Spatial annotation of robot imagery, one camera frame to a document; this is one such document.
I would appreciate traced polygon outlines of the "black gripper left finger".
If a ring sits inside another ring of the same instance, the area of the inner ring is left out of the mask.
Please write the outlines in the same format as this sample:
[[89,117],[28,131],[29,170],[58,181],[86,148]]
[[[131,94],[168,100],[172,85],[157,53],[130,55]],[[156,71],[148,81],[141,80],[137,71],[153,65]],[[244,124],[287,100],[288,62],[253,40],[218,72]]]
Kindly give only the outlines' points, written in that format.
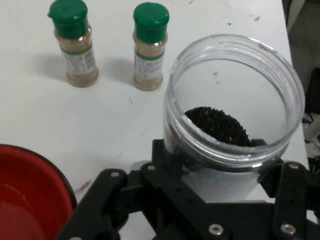
[[59,240],[118,240],[129,215],[142,212],[158,240],[205,240],[208,206],[163,168],[164,141],[152,143],[152,161],[129,173],[103,170],[57,235]]

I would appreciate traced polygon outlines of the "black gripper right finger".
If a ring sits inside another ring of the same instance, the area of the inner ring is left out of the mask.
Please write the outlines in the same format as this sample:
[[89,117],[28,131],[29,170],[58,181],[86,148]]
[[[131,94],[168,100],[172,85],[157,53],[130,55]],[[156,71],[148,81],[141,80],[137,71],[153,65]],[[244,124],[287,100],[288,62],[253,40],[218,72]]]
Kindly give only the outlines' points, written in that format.
[[320,225],[307,219],[307,211],[320,217],[320,176],[297,162],[278,161],[258,182],[274,198],[272,235],[319,235]]

